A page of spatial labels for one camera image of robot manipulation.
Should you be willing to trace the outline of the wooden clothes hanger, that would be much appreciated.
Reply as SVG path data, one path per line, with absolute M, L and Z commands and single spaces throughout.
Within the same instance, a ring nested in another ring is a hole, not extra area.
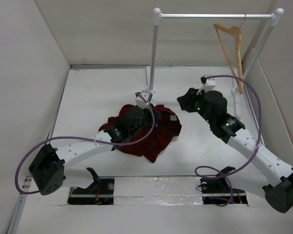
M 241 60 L 241 44 L 242 44 L 242 30 L 240 26 L 233 26 L 230 28 L 226 28 L 218 23 L 215 23 L 213 25 L 216 34 L 218 36 L 220 45 L 222 47 L 222 50 L 224 52 L 225 58 L 227 60 L 227 63 L 231 69 L 232 74 L 236 77 L 235 81 L 237 83 L 238 93 L 242 94 L 244 92 L 244 76 L 243 76 L 243 70 L 242 70 L 242 60 Z M 233 37 L 234 39 L 234 48 L 235 48 L 235 59 L 236 59 L 236 65 L 237 65 L 237 74 L 234 71 L 233 63 L 230 59 L 230 56 L 228 54 L 228 51 L 225 47 L 224 41 L 221 37 L 221 32 L 228 34 Z

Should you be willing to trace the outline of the dark red t shirt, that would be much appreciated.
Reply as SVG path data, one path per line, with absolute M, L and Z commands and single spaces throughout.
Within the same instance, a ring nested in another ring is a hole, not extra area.
M 124 105 L 120 109 L 118 116 L 109 117 L 107 123 L 103 124 L 98 130 L 102 131 L 112 126 L 112 124 L 120 120 L 133 107 L 134 105 L 131 104 Z M 179 136 L 182 125 L 177 115 L 162 104 L 156 105 L 154 109 L 154 111 L 161 113 L 161 115 L 152 133 L 143 141 L 134 145 L 123 146 L 119 151 L 129 155 L 144 156 L 149 162 L 154 163 L 157 156 L 170 144 L 172 139 Z M 144 137 L 149 130 L 150 126 L 145 127 L 130 142 Z

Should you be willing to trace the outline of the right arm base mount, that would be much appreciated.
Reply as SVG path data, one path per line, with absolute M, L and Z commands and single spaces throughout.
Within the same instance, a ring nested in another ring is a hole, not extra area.
M 201 184 L 197 190 L 202 192 L 203 204 L 225 205 L 231 196 L 228 182 L 224 179 L 208 180 L 201 178 Z M 233 195 L 230 204 L 248 204 L 246 192 L 233 188 Z

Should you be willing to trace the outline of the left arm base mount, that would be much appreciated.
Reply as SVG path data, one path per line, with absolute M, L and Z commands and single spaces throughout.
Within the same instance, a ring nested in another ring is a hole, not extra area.
M 114 177 L 99 177 L 93 168 L 86 169 L 91 174 L 86 187 L 70 187 L 67 203 L 70 205 L 113 205 Z

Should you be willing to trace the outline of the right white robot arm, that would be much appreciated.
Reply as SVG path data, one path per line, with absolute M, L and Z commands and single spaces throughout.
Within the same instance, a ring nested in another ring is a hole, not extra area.
M 292 208 L 293 166 L 259 144 L 240 120 L 228 114 L 227 100 L 222 93 L 189 88 L 177 101 L 183 111 L 198 113 L 216 137 L 242 154 L 264 176 L 255 181 L 233 177 L 240 169 L 228 166 L 216 175 L 202 175 L 202 179 L 216 179 L 217 189 L 222 192 L 236 183 L 240 189 L 264 197 L 272 208 L 283 214 Z

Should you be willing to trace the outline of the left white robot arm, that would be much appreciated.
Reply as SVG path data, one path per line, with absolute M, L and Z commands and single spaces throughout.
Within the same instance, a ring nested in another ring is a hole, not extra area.
M 132 139 L 146 127 L 153 131 L 160 116 L 151 104 L 145 109 L 133 106 L 120 120 L 91 138 L 77 137 L 77 143 L 60 148 L 42 146 L 29 166 L 39 193 L 49 195 L 58 190 L 68 178 L 68 169 L 79 162 L 143 141 L 149 134 L 136 141 Z

